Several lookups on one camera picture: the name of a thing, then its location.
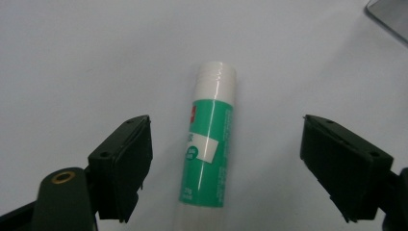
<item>white cap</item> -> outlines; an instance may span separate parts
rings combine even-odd
[[[194,101],[215,99],[234,107],[237,72],[228,64],[209,62],[203,64],[197,76]]]

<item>white table surface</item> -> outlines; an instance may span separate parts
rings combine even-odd
[[[125,119],[151,116],[154,160],[129,223],[171,230],[198,67],[238,72],[227,230],[381,230],[345,223],[299,159],[306,114],[408,167],[408,49],[368,0],[0,1],[0,215],[47,174],[86,167]]]

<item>green label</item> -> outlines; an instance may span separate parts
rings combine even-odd
[[[193,103],[180,201],[222,207],[232,110],[216,100]]]

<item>red logo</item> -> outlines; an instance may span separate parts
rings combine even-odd
[[[194,119],[195,119],[195,109],[196,109],[196,108],[197,108],[196,106],[193,106],[192,109],[191,109],[190,123],[193,123],[193,122],[194,122]]]

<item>glue stick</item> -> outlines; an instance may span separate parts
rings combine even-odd
[[[210,62],[198,71],[174,231],[223,230],[225,179],[236,71]]]

